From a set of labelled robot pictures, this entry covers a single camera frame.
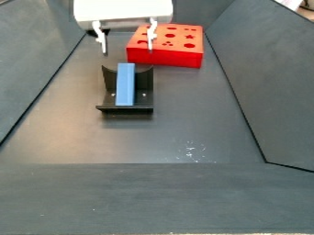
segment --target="red pegboard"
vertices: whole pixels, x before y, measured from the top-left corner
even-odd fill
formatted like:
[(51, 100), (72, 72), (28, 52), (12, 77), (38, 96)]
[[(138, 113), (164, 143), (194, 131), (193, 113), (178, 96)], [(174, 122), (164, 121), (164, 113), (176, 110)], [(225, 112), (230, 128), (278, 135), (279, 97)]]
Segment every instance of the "red pegboard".
[(191, 68), (202, 67), (202, 26), (163, 24), (156, 27), (152, 52), (148, 51), (148, 25), (138, 28), (127, 44), (127, 61)]

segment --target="blue rectangular block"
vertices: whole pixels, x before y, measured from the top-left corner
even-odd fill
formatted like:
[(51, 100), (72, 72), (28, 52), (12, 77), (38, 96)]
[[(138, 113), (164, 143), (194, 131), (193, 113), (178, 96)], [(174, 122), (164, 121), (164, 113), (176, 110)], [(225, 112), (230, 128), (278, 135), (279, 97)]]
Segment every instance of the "blue rectangular block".
[(116, 106), (134, 106), (135, 63), (118, 64)]

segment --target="black stand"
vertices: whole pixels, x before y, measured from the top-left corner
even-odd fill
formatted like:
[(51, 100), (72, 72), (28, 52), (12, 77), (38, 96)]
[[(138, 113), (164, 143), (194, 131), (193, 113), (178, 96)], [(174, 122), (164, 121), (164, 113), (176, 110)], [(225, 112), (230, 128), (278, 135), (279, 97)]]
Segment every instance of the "black stand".
[(106, 95), (103, 105), (96, 106), (106, 114), (152, 114), (154, 112), (154, 67), (146, 71), (135, 73), (135, 98), (134, 106), (116, 106), (116, 71), (110, 70), (104, 66), (103, 78), (106, 84)]

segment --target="hole in red block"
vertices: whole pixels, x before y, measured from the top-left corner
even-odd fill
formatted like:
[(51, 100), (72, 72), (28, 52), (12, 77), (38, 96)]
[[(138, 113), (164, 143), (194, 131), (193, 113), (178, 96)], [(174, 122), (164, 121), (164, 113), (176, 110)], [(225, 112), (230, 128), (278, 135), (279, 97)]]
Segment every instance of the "hole in red block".
[(172, 46), (172, 43), (171, 43), (170, 41), (167, 41), (167, 42), (164, 42), (162, 45), (163, 45), (163, 46)]
[(187, 43), (187, 44), (185, 44), (185, 47), (186, 47), (186, 48), (195, 48), (195, 45), (191, 44), (191, 43)]
[(138, 44), (142, 44), (142, 43), (148, 43), (147, 40), (138, 40)]
[(172, 33), (168, 33), (168, 34), (166, 34), (164, 35), (167, 38), (174, 38), (175, 37), (175, 35), (172, 34)]
[(185, 28), (185, 30), (186, 30), (186, 31), (189, 31), (189, 30), (197, 31), (195, 28)]
[(186, 39), (194, 39), (193, 35), (186, 35)]

